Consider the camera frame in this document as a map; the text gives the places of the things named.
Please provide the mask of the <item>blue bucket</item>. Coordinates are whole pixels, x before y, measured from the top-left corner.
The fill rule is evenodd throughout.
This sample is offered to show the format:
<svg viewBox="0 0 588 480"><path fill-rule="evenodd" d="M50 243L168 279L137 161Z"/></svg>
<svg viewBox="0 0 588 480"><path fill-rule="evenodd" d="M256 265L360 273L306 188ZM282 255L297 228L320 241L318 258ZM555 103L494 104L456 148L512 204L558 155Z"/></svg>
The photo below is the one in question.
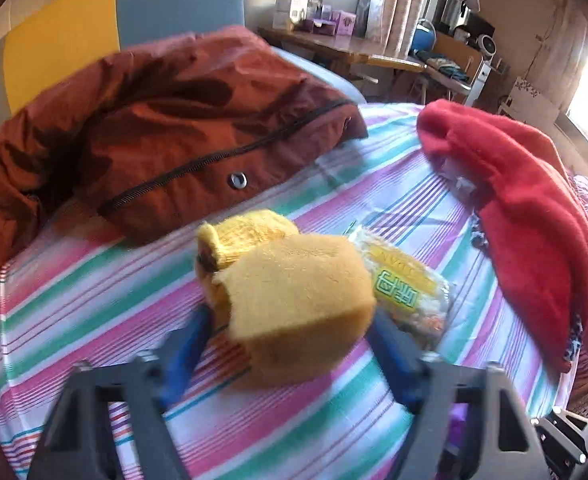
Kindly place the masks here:
<svg viewBox="0 0 588 480"><path fill-rule="evenodd" d="M419 51L432 51L437 42L437 32L435 26L426 18L421 18L417 22L410 46L410 53L415 54Z"/></svg>

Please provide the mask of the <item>yellow sponge block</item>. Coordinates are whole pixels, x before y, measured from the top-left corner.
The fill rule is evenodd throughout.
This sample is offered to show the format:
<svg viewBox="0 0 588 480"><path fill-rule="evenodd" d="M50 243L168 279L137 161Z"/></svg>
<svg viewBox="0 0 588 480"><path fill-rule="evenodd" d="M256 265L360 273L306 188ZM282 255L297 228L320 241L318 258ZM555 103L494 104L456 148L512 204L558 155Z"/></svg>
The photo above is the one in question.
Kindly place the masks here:
<svg viewBox="0 0 588 480"><path fill-rule="evenodd" d="M270 386L330 373L367 332L376 307L370 272L340 235L271 240L213 282L229 300L229 338Z"/></svg>

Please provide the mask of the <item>yellow knit glove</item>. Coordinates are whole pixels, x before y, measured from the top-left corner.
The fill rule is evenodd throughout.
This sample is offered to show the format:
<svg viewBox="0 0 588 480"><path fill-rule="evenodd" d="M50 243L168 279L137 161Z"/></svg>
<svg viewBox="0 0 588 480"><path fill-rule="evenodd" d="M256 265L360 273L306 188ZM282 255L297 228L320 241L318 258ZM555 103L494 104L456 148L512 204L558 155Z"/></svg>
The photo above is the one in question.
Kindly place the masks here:
<svg viewBox="0 0 588 480"><path fill-rule="evenodd" d="M215 324L228 324L230 300L215 275L256 247L299 233L294 222L269 209L237 214L219 223L204 222L196 233L195 273Z"/></svg>

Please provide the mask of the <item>rust brown jacket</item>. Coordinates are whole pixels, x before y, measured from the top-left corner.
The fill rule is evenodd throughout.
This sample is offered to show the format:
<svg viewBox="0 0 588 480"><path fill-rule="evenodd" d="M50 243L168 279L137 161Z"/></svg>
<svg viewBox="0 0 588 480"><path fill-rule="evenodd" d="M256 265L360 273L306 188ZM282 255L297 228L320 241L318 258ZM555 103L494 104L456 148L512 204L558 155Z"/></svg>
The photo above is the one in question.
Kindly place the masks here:
<svg viewBox="0 0 588 480"><path fill-rule="evenodd" d="M355 102L241 26L108 55L0 127L0 271L69 198L147 244L366 136Z"/></svg>

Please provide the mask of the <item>white box on desk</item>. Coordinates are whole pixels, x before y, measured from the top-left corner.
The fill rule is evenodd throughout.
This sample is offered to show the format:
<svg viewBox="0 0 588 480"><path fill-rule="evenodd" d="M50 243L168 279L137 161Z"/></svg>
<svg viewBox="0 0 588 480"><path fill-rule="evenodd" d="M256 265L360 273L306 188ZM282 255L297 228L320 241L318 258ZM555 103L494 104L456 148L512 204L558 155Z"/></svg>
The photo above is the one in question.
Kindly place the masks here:
<svg viewBox="0 0 588 480"><path fill-rule="evenodd" d="M292 30L306 18L309 0L275 0L272 27Z"/></svg>

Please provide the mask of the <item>green rice cracker packet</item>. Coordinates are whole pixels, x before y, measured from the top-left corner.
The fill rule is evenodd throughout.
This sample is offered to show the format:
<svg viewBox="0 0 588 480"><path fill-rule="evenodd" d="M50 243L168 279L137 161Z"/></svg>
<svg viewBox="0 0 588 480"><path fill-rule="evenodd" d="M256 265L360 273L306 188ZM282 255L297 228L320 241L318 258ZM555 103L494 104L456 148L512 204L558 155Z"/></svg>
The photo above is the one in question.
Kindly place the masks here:
<svg viewBox="0 0 588 480"><path fill-rule="evenodd" d="M348 240L359 250L371 274L379 307L421 348L434 350L448 325L453 304L450 283L365 226L352 229Z"/></svg>

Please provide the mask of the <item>wooden desk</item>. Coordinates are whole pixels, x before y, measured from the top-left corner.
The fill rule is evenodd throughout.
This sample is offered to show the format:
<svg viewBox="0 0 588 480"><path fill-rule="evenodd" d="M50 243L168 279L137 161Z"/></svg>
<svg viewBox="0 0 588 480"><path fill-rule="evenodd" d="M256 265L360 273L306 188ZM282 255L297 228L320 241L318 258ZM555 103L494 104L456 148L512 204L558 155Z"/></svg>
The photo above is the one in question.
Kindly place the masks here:
<svg viewBox="0 0 588 480"><path fill-rule="evenodd" d="M328 58L331 61L331 71L341 77L347 77L351 73L351 67L359 64L416 74L426 70L424 63L409 56L388 53L381 44L362 38L330 37L271 27L259 27L258 33L273 46L281 48L285 44L291 44Z"/></svg>

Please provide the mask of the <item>red fleece blanket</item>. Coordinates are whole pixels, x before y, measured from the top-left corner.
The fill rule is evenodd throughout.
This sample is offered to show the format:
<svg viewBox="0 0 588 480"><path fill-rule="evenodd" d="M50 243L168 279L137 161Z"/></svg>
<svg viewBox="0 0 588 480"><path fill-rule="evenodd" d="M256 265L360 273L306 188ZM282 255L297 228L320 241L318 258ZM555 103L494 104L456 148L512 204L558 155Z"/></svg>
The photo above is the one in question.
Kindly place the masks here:
<svg viewBox="0 0 588 480"><path fill-rule="evenodd" d="M588 215L553 141L505 116L446 100L417 117L422 150L466 180L503 296L546 364L571 368L588 324Z"/></svg>

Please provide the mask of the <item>grey yellow blue headboard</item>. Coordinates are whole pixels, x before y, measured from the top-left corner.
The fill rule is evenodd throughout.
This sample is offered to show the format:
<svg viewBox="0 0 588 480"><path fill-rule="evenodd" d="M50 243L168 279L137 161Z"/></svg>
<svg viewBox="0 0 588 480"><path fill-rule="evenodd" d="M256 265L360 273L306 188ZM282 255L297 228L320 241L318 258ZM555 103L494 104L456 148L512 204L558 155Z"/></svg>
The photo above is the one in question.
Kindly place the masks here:
<svg viewBox="0 0 588 480"><path fill-rule="evenodd" d="M0 38L0 127L105 55L244 22L244 0L53 0Z"/></svg>

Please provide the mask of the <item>purple box on desk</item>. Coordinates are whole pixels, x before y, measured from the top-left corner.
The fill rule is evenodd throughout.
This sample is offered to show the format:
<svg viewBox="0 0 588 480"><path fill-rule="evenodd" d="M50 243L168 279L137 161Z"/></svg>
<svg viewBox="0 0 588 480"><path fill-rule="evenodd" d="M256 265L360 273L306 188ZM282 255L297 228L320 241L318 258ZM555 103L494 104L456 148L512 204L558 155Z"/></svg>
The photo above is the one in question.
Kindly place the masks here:
<svg viewBox="0 0 588 480"><path fill-rule="evenodd" d="M335 35L351 37L356 26L356 20L356 14L344 10L333 10L331 21L335 24Z"/></svg>

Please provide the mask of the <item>striped bed sheet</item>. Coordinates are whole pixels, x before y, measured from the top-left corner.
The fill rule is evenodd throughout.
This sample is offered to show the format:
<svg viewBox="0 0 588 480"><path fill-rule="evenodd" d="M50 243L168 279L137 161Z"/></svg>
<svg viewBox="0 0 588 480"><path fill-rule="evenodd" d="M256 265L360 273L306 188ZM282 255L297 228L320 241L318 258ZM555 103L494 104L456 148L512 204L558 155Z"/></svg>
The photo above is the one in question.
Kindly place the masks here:
<svg viewBox="0 0 588 480"><path fill-rule="evenodd" d="M454 291L439 344L449 361L501 364L531 415L565 405L573 374L555 374L474 246L469 211L431 170L411 104L369 104L369 134L248 203L303 232L364 224L437 270ZM72 367L126 362L157 346L201 301L195 229L137 247L78 203L65 205L0 276L0 445L28 473L51 403ZM242 350L218 328L192 385L166 416L196 479L380 479L410 417L366 344L329 376L260 389Z"/></svg>

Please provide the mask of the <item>purple snack packet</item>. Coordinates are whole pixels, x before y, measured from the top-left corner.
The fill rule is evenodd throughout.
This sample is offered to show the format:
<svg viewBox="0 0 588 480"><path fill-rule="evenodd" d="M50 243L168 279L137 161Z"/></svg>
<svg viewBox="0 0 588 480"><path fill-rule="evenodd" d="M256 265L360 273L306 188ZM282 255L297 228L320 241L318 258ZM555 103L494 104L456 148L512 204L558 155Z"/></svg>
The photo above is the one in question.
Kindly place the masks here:
<svg viewBox="0 0 588 480"><path fill-rule="evenodd" d="M455 403L449 413L448 434L444 450L453 456L460 452L464 440L468 405L466 403Z"/></svg>

